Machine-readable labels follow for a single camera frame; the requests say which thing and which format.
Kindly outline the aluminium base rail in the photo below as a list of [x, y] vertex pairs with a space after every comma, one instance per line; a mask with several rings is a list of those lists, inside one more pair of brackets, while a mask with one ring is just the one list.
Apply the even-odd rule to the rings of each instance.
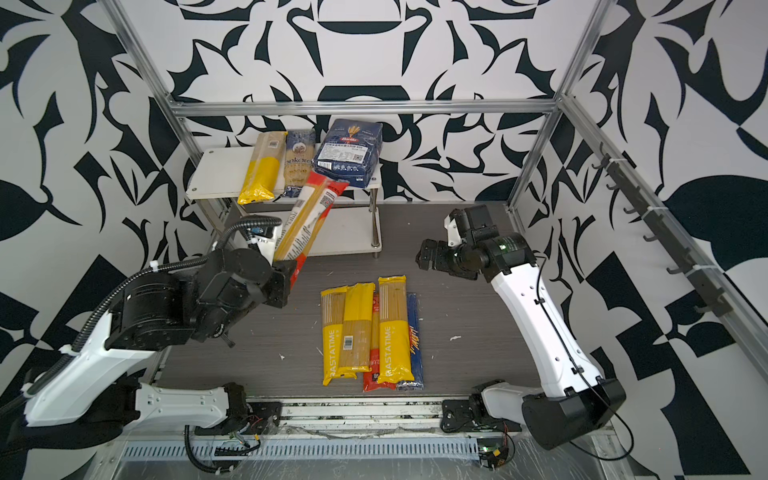
[[530, 432], [444, 433], [443, 400], [457, 397], [266, 399], [283, 404], [280, 425], [262, 434], [196, 436], [130, 433], [101, 447], [97, 466], [122, 462], [187, 461], [221, 470], [247, 461], [456, 459], [512, 457]]

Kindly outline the aluminium cage frame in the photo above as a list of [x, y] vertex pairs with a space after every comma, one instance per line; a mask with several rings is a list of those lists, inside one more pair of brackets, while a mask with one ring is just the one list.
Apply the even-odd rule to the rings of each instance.
[[[537, 134], [528, 156], [528, 163], [512, 190], [506, 204], [509, 208], [519, 201], [523, 186], [530, 181], [533, 171], [541, 161], [546, 141], [550, 140], [557, 122], [566, 117], [576, 131], [589, 144], [599, 158], [603, 146], [613, 157], [625, 158], [618, 147], [599, 129], [583, 105], [573, 95], [577, 75], [586, 64], [588, 56], [598, 43], [600, 32], [605, 25], [612, 1], [595, 3], [588, 17], [583, 34], [577, 43], [561, 87], [550, 99], [520, 100], [351, 100], [351, 101], [291, 101], [291, 102], [215, 102], [189, 103], [172, 99], [153, 64], [148, 49], [131, 23], [128, 13], [118, 1], [105, 1], [102, 6], [116, 34], [132, 60], [136, 63], [145, 82], [155, 95], [161, 111], [170, 122], [171, 128], [194, 161], [200, 161], [203, 153], [183, 121], [189, 117], [203, 116], [246, 116], [246, 115], [337, 115], [374, 116], [398, 114], [451, 114], [451, 113], [543, 113], [546, 120]], [[718, 317], [726, 330], [741, 347], [747, 359], [760, 375], [767, 374], [767, 324], [746, 297], [719, 267], [717, 279], [723, 282], [726, 298], [734, 311]]]

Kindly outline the grey wall hook rack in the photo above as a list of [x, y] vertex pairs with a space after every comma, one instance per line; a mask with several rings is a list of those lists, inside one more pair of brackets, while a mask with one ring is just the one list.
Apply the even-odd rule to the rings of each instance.
[[671, 258], [673, 265], [666, 269], [667, 273], [684, 276], [701, 297], [704, 305], [696, 310], [711, 312], [717, 317], [733, 312], [723, 282], [717, 279], [719, 268], [697, 250], [690, 235], [636, 173], [629, 160], [611, 156], [603, 146], [599, 148], [599, 155], [599, 163], [594, 168], [605, 171], [611, 179], [609, 190], [619, 191], [627, 199], [630, 206], [624, 212], [647, 226], [650, 234], [644, 240], [659, 243]]

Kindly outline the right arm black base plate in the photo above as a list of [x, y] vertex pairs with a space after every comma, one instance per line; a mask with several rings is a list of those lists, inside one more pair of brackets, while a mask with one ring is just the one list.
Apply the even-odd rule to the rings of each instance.
[[441, 408], [440, 429], [444, 433], [522, 431], [521, 425], [516, 422], [476, 413], [473, 402], [469, 399], [443, 400]]

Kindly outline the red spaghetti pack white label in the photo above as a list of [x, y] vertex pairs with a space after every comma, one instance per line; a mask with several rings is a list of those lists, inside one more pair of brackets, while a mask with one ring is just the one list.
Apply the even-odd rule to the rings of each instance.
[[348, 182], [335, 181], [312, 172], [302, 187], [286, 222], [275, 251], [276, 261], [295, 261], [291, 284], [296, 279], [308, 257], [312, 245], [325, 222], [337, 197], [349, 186]]

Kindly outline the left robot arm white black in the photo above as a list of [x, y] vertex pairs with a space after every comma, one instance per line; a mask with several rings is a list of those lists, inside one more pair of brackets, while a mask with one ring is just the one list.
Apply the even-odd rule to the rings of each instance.
[[167, 389], [140, 381], [136, 367], [170, 346], [224, 339], [260, 305], [284, 307], [296, 269], [296, 261], [270, 261], [256, 248], [217, 248], [127, 278], [62, 347], [61, 359], [2, 407], [15, 416], [4, 454], [98, 446], [138, 426], [208, 435], [245, 427], [251, 411], [243, 386]]

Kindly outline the dark blue Barilla pasta box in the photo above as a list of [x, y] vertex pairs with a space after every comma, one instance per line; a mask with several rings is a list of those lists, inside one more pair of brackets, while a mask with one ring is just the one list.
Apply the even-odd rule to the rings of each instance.
[[321, 142], [312, 167], [334, 181], [366, 188], [378, 166], [382, 146], [381, 123], [336, 119]]

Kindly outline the yellow pastatime spaghetti pack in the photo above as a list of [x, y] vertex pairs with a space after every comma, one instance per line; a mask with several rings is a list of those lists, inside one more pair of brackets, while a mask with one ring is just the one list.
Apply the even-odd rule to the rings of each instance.
[[321, 293], [323, 335], [323, 385], [328, 386], [338, 373], [343, 345], [343, 321], [347, 286], [324, 290]]
[[405, 276], [380, 277], [379, 384], [412, 381]]

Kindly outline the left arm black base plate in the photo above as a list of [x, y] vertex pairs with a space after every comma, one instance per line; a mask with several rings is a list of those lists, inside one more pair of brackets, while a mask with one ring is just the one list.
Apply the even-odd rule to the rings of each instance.
[[283, 404], [279, 401], [235, 404], [227, 409], [226, 418], [222, 422], [210, 428], [195, 427], [194, 434], [196, 436], [262, 434], [269, 428], [280, 425], [282, 407]]

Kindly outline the yellow Pastatime spaghetti pack right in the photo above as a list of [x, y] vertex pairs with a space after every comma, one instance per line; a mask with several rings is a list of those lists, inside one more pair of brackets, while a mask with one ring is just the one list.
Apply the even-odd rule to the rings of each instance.
[[380, 277], [379, 384], [412, 381], [405, 276]]

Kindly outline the yellow spaghetti pack small barcode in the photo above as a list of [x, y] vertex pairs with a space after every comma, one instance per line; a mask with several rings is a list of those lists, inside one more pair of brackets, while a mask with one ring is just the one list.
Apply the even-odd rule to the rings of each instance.
[[346, 292], [342, 347], [337, 370], [341, 378], [355, 378], [358, 373], [370, 371], [374, 293], [374, 283], [358, 283]]

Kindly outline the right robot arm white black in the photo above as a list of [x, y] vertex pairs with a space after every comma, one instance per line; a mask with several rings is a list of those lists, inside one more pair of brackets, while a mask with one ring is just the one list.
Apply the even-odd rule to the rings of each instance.
[[478, 420], [511, 421], [552, 450], [603, 428], [626, 399], [620, 381], [606, 378], [582, 351], [555, 307], [541, 266], [518, 233], [503, 236], [484, 205], [453, 210], [447, 238], [422, 242], [422, 270], [484, 278], [510, 311], [530, 350], [541, 385], [528, 388], [491, 381], [475, 388], [469, 403]]

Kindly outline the dark blue clear spaghetti pack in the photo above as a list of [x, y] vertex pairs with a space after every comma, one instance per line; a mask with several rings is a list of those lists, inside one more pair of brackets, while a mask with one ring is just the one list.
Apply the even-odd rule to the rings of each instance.
[[314, 129], [287, 132], [283, 161], [284, 197], [298, 197], [309, 178], [315, 155], [315, 140]]

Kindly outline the yellow Pastatime spaghetti pack left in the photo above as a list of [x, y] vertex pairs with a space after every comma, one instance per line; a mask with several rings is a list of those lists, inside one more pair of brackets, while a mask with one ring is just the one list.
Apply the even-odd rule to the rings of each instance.
[[328, 386], [338, 373], [343, 345], [343, 321], [347, 286], [324, 290], [321, 293], [323, 335], [323, 385]]

